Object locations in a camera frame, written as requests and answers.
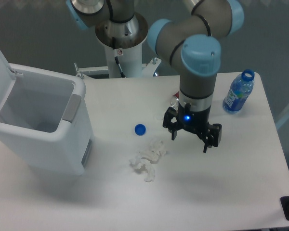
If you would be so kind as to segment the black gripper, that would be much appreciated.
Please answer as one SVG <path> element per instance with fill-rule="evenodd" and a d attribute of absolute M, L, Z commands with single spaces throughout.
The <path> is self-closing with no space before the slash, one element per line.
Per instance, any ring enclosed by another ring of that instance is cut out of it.
<path fill-rule="evenodd" d="M 177 131 L 183 129 L 187 132 L 196 134 L 203 142 L 203 153 L 208 148 L 218 147 L 222 137 L 221 124 L 209 124 L 210 106 L 203 111 L 192 111 L 191 106 L 185 107 L 179 105 L 178 110 L 169 107 L 163 118 L 163 127 L 171 133 L 171 140 L 175 140 Z"/>

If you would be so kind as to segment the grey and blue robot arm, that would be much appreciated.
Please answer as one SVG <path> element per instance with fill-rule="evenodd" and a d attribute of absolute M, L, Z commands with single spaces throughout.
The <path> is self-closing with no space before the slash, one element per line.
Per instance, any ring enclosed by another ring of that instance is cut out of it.
<path fill-rule="evenodd" d="M 132 0 L 68 0 L 76 23 L 95 28 L 105 48 L 112 78 L 142 74 L 142 44 L 179 74 L 179 105 L 168 108 L 163 119 L 173 139 L 183 129 L 196 134 L 205 148 L 216 147 L 222 126 L 210 124 L 209 113 L 216 76 L 221 65 L 219 39 L 238 31 L 244 11 L 237 0 L 187 0 L 190 17 L 174 23 L 160 19 L 148 26 Z"/>

